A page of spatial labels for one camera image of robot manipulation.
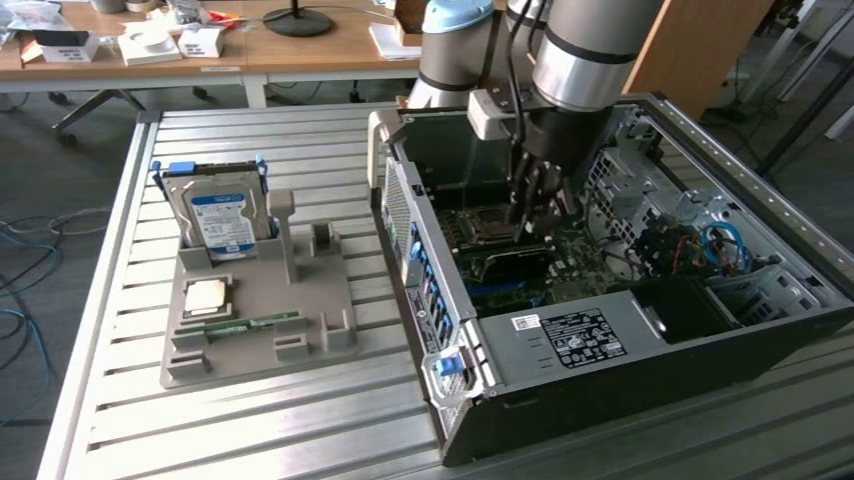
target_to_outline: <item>power supply label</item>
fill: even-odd
[[[541,324],[566,368],[626,355],[626,348],[598,308],[542,319]]]

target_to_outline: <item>metal table slats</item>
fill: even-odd
[[[367,114],[391,107],[168,112],[160,122],[140,124],[144,153],[128,157],[139,159],[128,193],[136,203],[128,202],[131,218],[115,238],[112,282],[100,285],[110,295],[92,368],[78,385],[86,387],[79,417],[55,420],[57,438],[68,429],[67,477],[60,461],[40,478],[794,479],[847,468],[854,328],[747,385],[458,469],[438,465],[367,201]],[[330,220],[342,233],[362,351],[346,363],[274,378],[164,390],[159,362],[178,227],[147,165],[246,160],[256,153],[268,161],[271,185],[296,190],[294,228]]]

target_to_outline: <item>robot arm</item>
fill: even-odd
[[[507,80],[507,37],[527,0],[510,0],[502,15],[492,0],[432,0],[424,13],[419,78],[410,108],[462,107],[484,81]],[[530,83],[529,38],[534,50],[546,27],[551,0],[531,0],[513,45],[517,73]]]
[[[553,6],[533,73],[533,94],[545,107],[514,132],[509,162],[507,220],[521,226],[517,239],[526,232],[547,235],[575,210],[569,178],[601,141],[661,4],[561,0]],[[470,110],[482,108],[472,104]]]

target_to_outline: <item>hard drive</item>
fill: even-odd
[[[263,160],[228,164],[175,162],[155,181],[172,206],[184,248],[206,247],[215,261],[254,256],[275,236],[267,212]]]

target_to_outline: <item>lamp base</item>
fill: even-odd
[[[294,16],[290,8],[274,10],[266,18],[275,20],[264,21],[267,28],[286,37],[314,37],[323,35],[335,26],[332,19],[314,10],[299,10],[299,18]]]

